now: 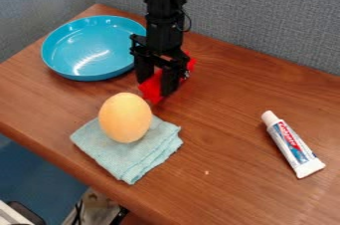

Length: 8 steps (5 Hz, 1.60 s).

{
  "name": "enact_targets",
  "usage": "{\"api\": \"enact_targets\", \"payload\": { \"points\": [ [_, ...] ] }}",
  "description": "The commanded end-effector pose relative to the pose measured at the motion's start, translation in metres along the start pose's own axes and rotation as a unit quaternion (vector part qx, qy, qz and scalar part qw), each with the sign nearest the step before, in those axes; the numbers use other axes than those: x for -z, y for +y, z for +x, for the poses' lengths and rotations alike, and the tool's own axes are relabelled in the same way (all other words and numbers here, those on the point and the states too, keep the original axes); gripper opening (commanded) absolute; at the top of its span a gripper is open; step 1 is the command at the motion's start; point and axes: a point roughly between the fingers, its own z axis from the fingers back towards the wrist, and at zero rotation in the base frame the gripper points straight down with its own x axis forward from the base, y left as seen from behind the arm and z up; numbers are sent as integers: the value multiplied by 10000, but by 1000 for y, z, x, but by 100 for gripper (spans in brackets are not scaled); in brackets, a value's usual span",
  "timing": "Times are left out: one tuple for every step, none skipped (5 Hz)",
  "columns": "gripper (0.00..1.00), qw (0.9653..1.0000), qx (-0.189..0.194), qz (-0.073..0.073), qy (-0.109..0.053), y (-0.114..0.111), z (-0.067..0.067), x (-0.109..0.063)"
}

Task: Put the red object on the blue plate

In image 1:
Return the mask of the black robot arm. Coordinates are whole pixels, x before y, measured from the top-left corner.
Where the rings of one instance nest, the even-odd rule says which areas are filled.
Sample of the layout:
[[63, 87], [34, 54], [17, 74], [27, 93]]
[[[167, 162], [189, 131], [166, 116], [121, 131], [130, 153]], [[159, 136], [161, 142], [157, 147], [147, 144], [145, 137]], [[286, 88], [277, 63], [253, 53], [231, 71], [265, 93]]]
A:
[[162, 70], [159, 96], [170, 96], [189, 77], [190, 56], [182, 50], [187, 0], [145, 0], [147, 34], [131, 36], [138, 81], [143, 84]]

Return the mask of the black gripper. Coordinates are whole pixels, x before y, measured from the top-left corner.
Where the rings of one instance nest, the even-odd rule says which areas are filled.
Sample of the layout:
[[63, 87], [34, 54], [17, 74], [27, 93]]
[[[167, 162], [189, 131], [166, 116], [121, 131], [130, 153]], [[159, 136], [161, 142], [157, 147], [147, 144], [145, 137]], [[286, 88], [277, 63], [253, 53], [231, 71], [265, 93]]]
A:
[[[147, 15], [147, 34], [145, 36], [134, 34], [131, 36], [131, 54], [135, 56], [143, 50], [159, 56], [174, 51], [182, 50], [183, 42], [185, 14], [177, 13], [170, 18], [158, 18]], [[155, 73], [153, 62], [142, 56], [135, 57], [135, 68], [138, 82], [142, 84]], [[177, 69], [165, 67], [162, 75], [162, 95], [171, 95], [179, 86], [179, 72]]]

